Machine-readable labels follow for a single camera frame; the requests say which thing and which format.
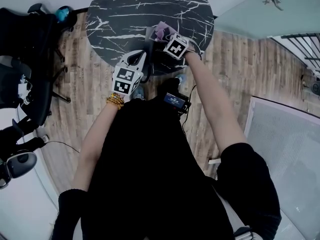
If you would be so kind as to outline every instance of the gold bracelet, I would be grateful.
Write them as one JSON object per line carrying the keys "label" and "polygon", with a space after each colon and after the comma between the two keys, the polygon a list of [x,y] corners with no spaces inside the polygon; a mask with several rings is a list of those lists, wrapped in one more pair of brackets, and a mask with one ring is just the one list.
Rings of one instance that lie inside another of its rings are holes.
{"label": "gold bracelet", "polygon": [[109,98],[105,99],[106,103],[111,103],[113,105],[116,105],[118,107],[118,110],[120,110],[124,106],[124,99],[120,97],[118,93],[113,92]]}

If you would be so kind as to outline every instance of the floor plank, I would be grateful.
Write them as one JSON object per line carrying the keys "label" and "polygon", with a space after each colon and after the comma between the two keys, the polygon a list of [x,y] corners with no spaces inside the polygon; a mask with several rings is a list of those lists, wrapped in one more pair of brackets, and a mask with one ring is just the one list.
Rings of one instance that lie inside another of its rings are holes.
{"label": "floor plank", "polygon": [[[44,127],[50,140],[65,142],[77,150],[80,150],[82,140],[104,106],[105,98],[111,93],[113,70],[91,48],[85,19],[86,13],[79,14],[74,31],[64,33],[59,45],[66,58],[68,73],[58,78],[54,89],[69,96],[71,103],[52,99],[52,116]],[[251,40],[215,31],[203,61],[228,92],[242,129],[246,125],[251,96],[304,111],[309,109],[312,114],[320,116],[320,106],[312,100],[312,95],[302,95],[301,75],[305,75],[308,83],[314,78],[296,57],[271,39]],[[55,69],[61,66],[57,61]],[[181,72],[187,74],[187,83],[180,92],[189,96],[195,80],[190,69]],[[144,84],[147,98],[153,98],[156,87],[174,75],[151,77]],[[197,88],[191,95],[191,102],[185,124],[187,140],[199,166],[206,175],[210,175],[212,167],[208,160],[219,154]],[[70,188],[79,155],[59,143],[49,143],[42,152],[58,191],[61,193]]]}

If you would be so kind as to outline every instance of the black marble table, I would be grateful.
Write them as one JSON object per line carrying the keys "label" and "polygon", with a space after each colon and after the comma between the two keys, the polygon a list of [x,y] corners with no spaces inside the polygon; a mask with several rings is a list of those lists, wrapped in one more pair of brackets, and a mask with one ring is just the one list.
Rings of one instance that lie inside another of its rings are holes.
{"label": "black marble table", "polygon": [[[127,52],[145,47],[146,27],[160,21],[182,36],[192,38],[203,53],[214,31],[208,0],[93,0],[86,19],[86,32],[96,53],[115,66]],[[151,74],[163,75],[186,67],[162,51],[151,58]]]}

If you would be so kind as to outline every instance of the power cord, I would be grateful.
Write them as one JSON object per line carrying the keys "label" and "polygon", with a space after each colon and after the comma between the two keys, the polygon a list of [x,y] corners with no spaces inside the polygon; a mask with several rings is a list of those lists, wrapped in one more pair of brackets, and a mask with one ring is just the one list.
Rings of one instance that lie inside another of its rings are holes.
{"label": "power cord", "polygon": [[[192,89],[191,89],[190,96],[189,96],[189,102],[191,101],[191,95],[192,95],[192,92],[194,91],[194,89],[195,89],[196,86],[197,86],[197,85],[194,85],[194,86],[192,87]],[[186,130],[185,130],[185,124],[186,124],[186,122],[187,122],[187,120],[188,120],[189,109],[190,109],[190,107],[188,107],[188,111],[187,111],[187,113],[186,113],[186,118],[185,118],[185,120],[184,120],[184,122],[183,122],[183,124],[182,124],[182,131],[183,131],[185,137],[187,137]]]}
{"label": "power cord", "polygon": [[68,144],[66,144],[66,143],[64,143],[64,142],[62,142],[62,141],[51,140],[51,141],[48,141],[46,144],[52,143],[52,142],[64,144],[64,145],[68,146],[69,148],[72,148],[75,152],[77,152],[77,153],[80,154],[80,152],[79,152],[78,150],[76,150],[74,147],[72,147],[72,146],[70,146],[70,145],[68,145]]}

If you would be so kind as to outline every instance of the display screen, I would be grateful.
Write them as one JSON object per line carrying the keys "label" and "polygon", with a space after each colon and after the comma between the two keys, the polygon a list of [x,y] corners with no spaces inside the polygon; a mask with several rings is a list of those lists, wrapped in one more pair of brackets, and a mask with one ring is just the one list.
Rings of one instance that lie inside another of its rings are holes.
{"label": "display screen", "polygon": [[164,101],[166,103],[169,103],[171,105],[174,105],[175,107],[181,109],[184,104],[185,104],[185,100],[181,99],[181,98],[178,98],[170,93],[167,93],[164,97]]}

